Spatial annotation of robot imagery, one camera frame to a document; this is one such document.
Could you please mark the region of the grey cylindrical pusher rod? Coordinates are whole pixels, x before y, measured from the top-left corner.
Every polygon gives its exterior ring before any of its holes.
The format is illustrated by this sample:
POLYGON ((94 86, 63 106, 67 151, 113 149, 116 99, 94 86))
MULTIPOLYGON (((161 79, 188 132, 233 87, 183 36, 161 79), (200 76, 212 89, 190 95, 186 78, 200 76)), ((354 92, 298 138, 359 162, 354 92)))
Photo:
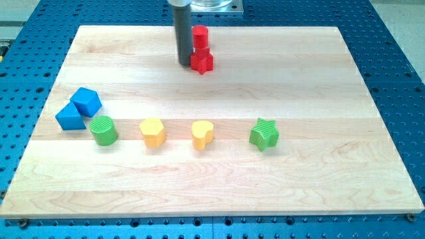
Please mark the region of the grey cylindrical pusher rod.
POLYGON ((179 64, 189 66, 193 53, 191 7, 172 6, 179 64))

